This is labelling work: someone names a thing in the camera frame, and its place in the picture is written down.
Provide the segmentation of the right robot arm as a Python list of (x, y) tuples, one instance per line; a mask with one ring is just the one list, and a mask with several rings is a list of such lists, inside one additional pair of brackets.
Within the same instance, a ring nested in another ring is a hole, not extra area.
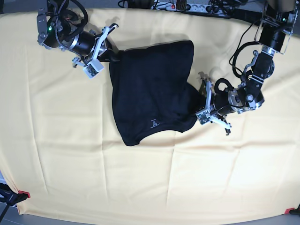
[(89, 73), (98, 73), (102, 62), (116, 61), (113, 46), (107, 39), (108, 35), (118, 27), (116, 23), (104, 27), (100, 33), (94, 30), (86, 31), (89, 16), (85, 7), (77, 0), (75, 4), (82, 15), (69, 8), (68, 0), (42, 0), (37, 15), (37, 30), (39, 45), (52, 50), (76, 55), (72, 66), (81, 66)]

